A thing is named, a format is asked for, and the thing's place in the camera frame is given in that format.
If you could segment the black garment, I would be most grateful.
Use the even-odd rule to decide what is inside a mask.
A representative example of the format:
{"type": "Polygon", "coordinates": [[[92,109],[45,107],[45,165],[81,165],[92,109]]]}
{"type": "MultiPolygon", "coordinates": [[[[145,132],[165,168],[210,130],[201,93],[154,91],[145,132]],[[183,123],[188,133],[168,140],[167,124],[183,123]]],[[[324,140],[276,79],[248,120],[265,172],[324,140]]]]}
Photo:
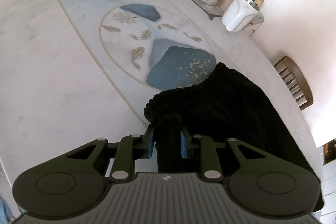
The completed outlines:
{"type": "Polygon", "coordinates": [[[249,211],[288,217],[319,211],[321,182],[266,94],[218,63],[202,83],[155,95],[144,110],[154,127],[158,170],[197,172],[207,153],[182,157],[181,133],[211,138],[230,196],[249,211]]]}

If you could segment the wooden dining chair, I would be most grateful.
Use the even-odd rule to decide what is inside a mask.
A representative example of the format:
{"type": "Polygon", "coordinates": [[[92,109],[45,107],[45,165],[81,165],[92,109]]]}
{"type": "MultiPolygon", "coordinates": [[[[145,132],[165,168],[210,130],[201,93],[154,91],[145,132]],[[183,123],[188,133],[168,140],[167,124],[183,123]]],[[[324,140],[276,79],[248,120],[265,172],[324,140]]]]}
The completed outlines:
{"type": "Polygon", "coordinates": [[[305,110],[313,104],[311,88],[299,66],[290,57],[282,57],[274,65],[274,68],[289,89],[300,110],[305,110]]]}

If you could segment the green ceramic cup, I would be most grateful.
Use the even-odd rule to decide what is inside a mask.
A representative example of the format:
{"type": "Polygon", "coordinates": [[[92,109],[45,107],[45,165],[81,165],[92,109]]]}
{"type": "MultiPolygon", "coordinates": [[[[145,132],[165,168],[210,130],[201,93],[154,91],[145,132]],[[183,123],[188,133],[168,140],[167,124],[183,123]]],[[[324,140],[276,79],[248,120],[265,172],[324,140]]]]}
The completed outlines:
{"type": "Polygon", "coordinates": [[[264,15],[258,12],[256,16],[246,25],[247,35],[252,35],[264,22],[264,15]]]}

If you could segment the white electric kettle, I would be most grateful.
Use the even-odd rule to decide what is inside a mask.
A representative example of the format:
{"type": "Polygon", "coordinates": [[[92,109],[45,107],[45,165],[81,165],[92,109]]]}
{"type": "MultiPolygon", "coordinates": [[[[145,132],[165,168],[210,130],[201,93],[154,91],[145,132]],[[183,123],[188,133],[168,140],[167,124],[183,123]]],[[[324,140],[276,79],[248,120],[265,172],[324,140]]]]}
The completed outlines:
{"type": "Polygon", "coordinates": [[[239,32],[259,11],[252,0],[233,0],[222,16],[222,24],[229,32],[239,32]]]}

